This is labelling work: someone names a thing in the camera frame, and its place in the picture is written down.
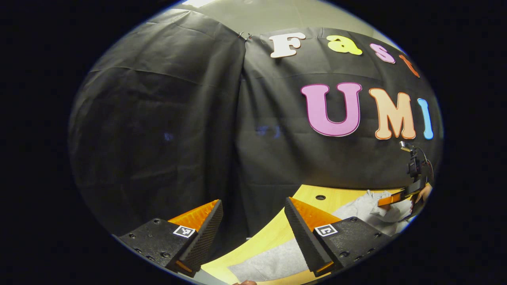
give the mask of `black fabric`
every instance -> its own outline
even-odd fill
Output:
[[[294,56],[271,58],[272,35],[302,32],[306,39]],[[342,35],[355,42],[362,55],[339,53],[328,47],[329,35]],[[382,61],[370,48],[382,45],[396,59]],[[370,88],[384,89],[396,104],[399,92],[411,98],[415,139],[435,171],[443,146],[440,110],[424,75],[417,78],[398,57],[403,54],[381,41],[354,32],[330,28],[294,28],[252,37],[246,42],[246,55],[239,92],[236,150],[243,203],[251,234],[262,229],[283,207],[301,184],[346,189],[392,189],[412,183],[407,174],[410,154],[400,149],[402,140],[379,140],[375,99]],[[336,90],[343,82],[362,85],[359,92],[360,123],[344,137],[324,136],[308,122],[305,96],[301,88],[326,84],[329,119],[345,119],[344,96]],[[423,136],[424,119],[417,99],[428,102],[434,138]]]
[[[273,59],[271,35],[306,35],[295,56]],[[344,35],[363,55],[337,53],[326,36]],[[385,63],[369,44],[396,59]],[[224,217],[212,259],[264,227],[301,184],[350,189],[410,184],[401,138],[375,138],[370,88],[412,101],[417,137],[438,170],[443,129],[422,72],[415,77],[398,50],[373,38],[327,28],[276,31],[246,43],[202,14],[169,10],[135,28],[95,64],[76,97],[69,126],[73,171],[84,199],[111,233],[123,235],[153,217],[170,219],[221,199]],[[357,82],[360,125],[351,135],[314,131],[300,89],[327,84],[328,115],[345,117],[342,82]],[[434,132],[423,137],[416,99],[428,102]]]

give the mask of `pink letter u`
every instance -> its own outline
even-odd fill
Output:
[[[312,84],[301,88],[301,93],[306,96],[308,121],[310,126],[320,134],[327,136],[350,135],[359,126],[359,91],[362,90],[362,87],[358,83],[344,82],[338,84],[336,88],[345,95],[345,120],[336,123],[328,118],[325,95],[329,92],[329,86]]]

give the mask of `foam letter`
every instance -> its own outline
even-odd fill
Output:
[[[318,133],[327,136],[346,136],[353,133],[359,126],[359,91],[362,87],[358,83],[346,82],[336,86],[345,95],[345,120],[336,123],[328,118],[325,95],[329,86],[324,84],[307,85],[301,88],[306,96],[308,121]]]
[[[376,44],[370,44],[370,47],[372,48],[372,50],[375,51],[375,54],[380,58],[382,59],[383,61],[385,62],[389,62],[389,63],[395,63],[396,61],[394,60],[394,57],[392,57],[388,52],[387,50],[382,47],[382,46],[379,46],[379,45],[376,45]]]
[[[405,56],[404,56],[403,54],[400,54],[400,58],[401,58],[401,59],[402,59],[402,60],[403,60],[403,61],[407,64],[407,66],[410,68],[410,70],[412,71],[412,73],[413,73],[415,76],[417,76],[417,77],[421,78],[421,77],[419,76],[419,73],[417,73],[417,71],[415,71],[415,70],[414,70],[414,68],[412,67],[412,64],[409,62],[409,60],[408,60],[408,59],[406,59],[406,58],[405,58]]]
[[[355,43],[349,38],[342,37],[341,35],[329,35],[326,39],[330,41],[328,47],[336,52],[349,52],[355,55],[361,55],[363,53],[363,51],[357,48]]]
[[[422,109],[422,116],[424,117],[424,138],[432,139],[433,131],[431,130],[431,119],[429,118],[428,102],[424,99],[417,99],[419,106]]]
[[[394,106],[391,98],[384,89],[372,88],[370,95],[377,102],[377,110],[379,114],[379,129],[375,132],[378,139],[391,138],[389,130],[389,122],[391,122],[392,130],[395,137],[400,136],[405,139],[415,138],[414,119],[412,118],[412,110],[410,109],[410,97],[406,93],[398,93],[398,103]]]
[[[274,46],[274,51],[271,53],[271,57],[277,58],[295,55],[296,51],[291,50],[291,46],[298,49],[301,46],[299,39],[304,40],[306,39],[306,36],[302,32],[295,32],[272,35],[269,39],[273,41]]]

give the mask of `white wall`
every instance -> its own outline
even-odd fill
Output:
[[[353,31],[383,41],[399,50],[389,38],[345,10],[321,0],[216,0],[200,8],[180,4],[211,17],[237,32],[257,35],[287,28],[328,27]]]

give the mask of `white cloth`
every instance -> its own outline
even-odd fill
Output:
[[[403,231],[409,224],[409,221],[402,223],[397,223],[397,221],[410,214],[411,202],[404,200],[392,204],[389,211],[379,208],[378,200],[390,195],[387,191],[372,193],[368,190],[365,195],[340,207],[333,215],[342,220],[358,217],[382,233],[392,236]],[[276,280],[308,270],[296,239],[228,268],[241,282]]]

